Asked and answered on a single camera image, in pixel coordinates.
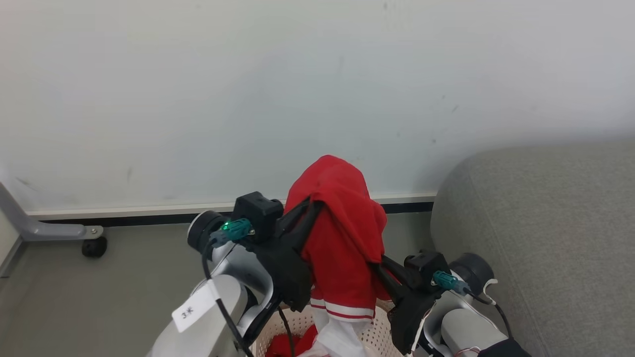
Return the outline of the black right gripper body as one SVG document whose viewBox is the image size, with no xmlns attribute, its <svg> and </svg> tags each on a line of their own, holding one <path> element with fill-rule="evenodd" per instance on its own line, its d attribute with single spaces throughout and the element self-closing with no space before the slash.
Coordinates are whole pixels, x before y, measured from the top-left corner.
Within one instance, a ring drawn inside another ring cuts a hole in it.
<svg viewBox="0 0 635 357">
<path fill-rule="evenodd" d="M 410 354 L 419 341 L 420 323 L 438 298 L 438 286 L 412 290 L 390 283 L 387 292 L 394 303 L 388 313 L 392 343 L 402 355 Z"/>
</svg>

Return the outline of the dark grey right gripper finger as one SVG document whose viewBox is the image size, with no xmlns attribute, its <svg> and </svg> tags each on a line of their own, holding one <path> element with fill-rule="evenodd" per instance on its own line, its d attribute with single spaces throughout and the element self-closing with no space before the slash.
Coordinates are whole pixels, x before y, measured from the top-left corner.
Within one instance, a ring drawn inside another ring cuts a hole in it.
<svg viewBox="0 0 635 357">
<path fill-rule="evenodd" d="M 379 283 L 387 292 L 392 303 L 400 303 L 404 298 L 405 287 L 398 278 L 395 278 L 391 271 L 384 267 L 381 263 L 371 263 L 370 268 L 374 275 L 378 278 Z"/>
<path fill-rule="evenodd" d="M 381 264 L 383 264 L 385 268 L 389 269 L 391 271 L 391 274 L 395 278 L 398 278 L 401 284 L 406 289 L 413 289 L 414 281 L 411 277 L 410 271 L 408 271 L 406 267 L 401 266 L 398 262 L 394 261 L 392 258 L 389 258 L 386 255 L 381 256 Z"/>
</svg>

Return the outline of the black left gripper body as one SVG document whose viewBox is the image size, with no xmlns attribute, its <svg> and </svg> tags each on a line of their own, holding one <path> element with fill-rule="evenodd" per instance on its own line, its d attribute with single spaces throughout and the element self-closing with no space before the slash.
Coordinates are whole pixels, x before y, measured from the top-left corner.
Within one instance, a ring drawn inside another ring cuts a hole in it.
<svg viewBox="0 0 635 357">
<path fill-rule="evenodd" d="M 302 257 L 306 239 L 288 233 L 255 247 L 257 260 L 271 277 L 274 299 L 298 312 L 309 304 L 312 287 L 311 270 Z"/>
</svg>

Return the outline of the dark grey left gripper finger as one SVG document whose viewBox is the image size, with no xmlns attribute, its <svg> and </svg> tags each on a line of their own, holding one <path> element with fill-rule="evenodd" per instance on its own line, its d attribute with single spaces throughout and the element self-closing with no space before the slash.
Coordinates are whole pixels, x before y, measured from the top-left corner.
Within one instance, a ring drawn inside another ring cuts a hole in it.
<svg viewBox="0 0 635 357">
<path fill-rule="evenodd" d="M 301 238 L 308 238 L 311 232 L 313 221 L 304 223 L 303 219 L 311 207 L 310 197 L 306 197 L 299 204 L 294 206 L 289 212 L 276 221 L 276 237 L 282 238 L 284 235 L 298 235 Z"/>
<path fill-rule="evenodd" d="M 322 208 L 324 202 L 304 199 L 287 213 L 287 237 L 295 251 L 304 249 Z"/>
</svg>

